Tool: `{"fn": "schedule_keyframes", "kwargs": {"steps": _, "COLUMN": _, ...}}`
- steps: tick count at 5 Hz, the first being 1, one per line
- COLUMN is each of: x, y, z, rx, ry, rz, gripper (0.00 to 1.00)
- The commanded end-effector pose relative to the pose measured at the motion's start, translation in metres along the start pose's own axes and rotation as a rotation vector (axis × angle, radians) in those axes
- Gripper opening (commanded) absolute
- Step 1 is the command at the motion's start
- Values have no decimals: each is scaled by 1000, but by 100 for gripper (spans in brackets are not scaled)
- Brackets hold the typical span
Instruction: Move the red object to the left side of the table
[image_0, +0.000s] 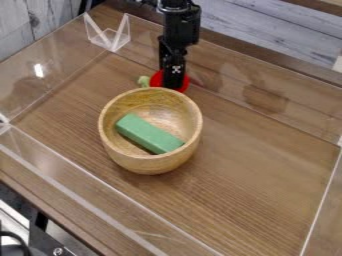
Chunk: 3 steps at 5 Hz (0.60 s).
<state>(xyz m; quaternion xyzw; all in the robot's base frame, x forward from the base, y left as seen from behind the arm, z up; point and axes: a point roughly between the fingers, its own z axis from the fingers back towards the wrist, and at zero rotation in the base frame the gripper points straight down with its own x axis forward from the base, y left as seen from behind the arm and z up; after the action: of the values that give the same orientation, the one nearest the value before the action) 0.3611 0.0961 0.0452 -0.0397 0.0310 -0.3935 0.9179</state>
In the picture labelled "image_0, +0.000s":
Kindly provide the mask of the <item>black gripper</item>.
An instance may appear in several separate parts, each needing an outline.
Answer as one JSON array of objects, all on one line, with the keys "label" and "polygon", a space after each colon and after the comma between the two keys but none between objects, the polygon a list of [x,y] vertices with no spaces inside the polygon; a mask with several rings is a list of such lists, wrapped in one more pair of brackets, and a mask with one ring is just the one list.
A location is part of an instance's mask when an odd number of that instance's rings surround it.
[{"label": "black gripper", "polygon": [[201,8],[192,0],[157,0],[164,28],[159,49],[161,86],[179,90],[185,75],[187,47],[199,41]]}]

